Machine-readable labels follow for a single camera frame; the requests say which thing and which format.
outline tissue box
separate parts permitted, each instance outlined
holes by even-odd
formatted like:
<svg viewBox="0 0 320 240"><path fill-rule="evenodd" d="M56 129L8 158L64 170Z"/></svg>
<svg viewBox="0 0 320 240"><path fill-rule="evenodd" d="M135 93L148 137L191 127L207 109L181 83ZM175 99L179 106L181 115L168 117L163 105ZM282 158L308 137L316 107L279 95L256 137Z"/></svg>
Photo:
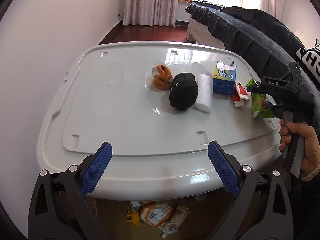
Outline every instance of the tissue box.
<svg viewBox="0 0 320 240"><path fill-rule="evenodd" d="M225 65L222 61L217 62L213 73L213 92L218 94L233 95L236 81L236 66L233 63Z"/></svg>

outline green snack bag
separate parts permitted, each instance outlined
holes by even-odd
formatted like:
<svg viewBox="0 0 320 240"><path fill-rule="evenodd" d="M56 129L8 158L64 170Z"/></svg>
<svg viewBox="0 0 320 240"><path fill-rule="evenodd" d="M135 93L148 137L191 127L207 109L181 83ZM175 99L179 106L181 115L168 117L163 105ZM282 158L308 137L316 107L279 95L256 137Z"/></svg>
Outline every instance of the green snack bag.
<svg viewBox="0 0 320 240"><path fill-rule="evenodd" d="M245 87L257 85L259 85L259 83L251 79ZM269 103L266 101L266 94L251 93L251 103L253 119L275 117Z"/></svg>

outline white plastic table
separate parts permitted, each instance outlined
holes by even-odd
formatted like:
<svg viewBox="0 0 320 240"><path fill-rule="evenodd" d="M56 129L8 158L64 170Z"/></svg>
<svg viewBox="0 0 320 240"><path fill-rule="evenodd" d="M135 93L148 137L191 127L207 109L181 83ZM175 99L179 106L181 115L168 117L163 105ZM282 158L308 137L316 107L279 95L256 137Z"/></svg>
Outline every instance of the white plastic table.
<svg viewBox="0 0 320 240"><path fill-rule="evenodd" d="M280 156L277 119L252 120L251 102L236 108L213 94L212 112L179 112L169 91L152 85L151 68L213 73L217 61L235 62L242 85L257 74L240 56L202 45L137 41L88 49L73 63L45 115L37 159L50 173L65 171L94 154L104 141L113 157L95 197L162 200L208 192L222 183L207 146L216 140L227 154L258 170Z"/></svg>

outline finger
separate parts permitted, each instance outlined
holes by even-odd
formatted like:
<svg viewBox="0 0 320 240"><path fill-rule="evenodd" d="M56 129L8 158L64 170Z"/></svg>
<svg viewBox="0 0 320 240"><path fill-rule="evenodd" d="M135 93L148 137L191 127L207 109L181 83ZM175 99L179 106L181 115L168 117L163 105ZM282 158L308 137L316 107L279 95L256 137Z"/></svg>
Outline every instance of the finger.
<svg viewBox="0 0 320 240"><path fill-rule="evenodd" d="M285 135L285 136L282 136L281 139L280 139L280 143L290 143L291 142L291 136L290 135Z"/></svg>
<svg viewBox="0 0 320 240"><path fill-rule="evenodd" d="M283 120L283 119L280 119L280 122L279 122L279 123L280 123L280 126L281 126L281 127L284 127L284 126L285 126L285 123L284 123L284 120Z"/></svg>
<svg viewBox="0 0 320 240"><path fill-rule="evenodd" d="M305 123L300 122L287 122L289 130L293 133L298 133L304 138L317 137L315 129L312 126L308 126Z"/></svg>
<svg viewBox="0 0 320 240"><path fill-rule="evenodd" d="M288 128L287 127L282 127L279 131L280 136L288 135Z"/></svg>
<svg viewBox="0 0 320 240"><path fill-rule="evenodd" d="M280 146L279 146L280 152L283 153L286 147L287 147L287 145L285 143L280 144Z"/></svg>

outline white bed frame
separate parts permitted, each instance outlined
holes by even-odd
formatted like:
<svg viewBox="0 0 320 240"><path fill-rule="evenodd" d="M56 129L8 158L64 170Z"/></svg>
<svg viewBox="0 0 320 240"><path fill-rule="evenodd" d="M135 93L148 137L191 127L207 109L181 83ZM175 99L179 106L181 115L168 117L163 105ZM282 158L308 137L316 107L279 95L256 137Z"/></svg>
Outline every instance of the white bed frame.
<svg viewBox="0 0 320 240"><path fill-rule="evenodd" d="M188 41L196 41L200 45L224 49L223 42L211 36L211 34L208 32L207 26L197 22L194 19L191 19L191 17L188 24L186 38Z"/></svg>

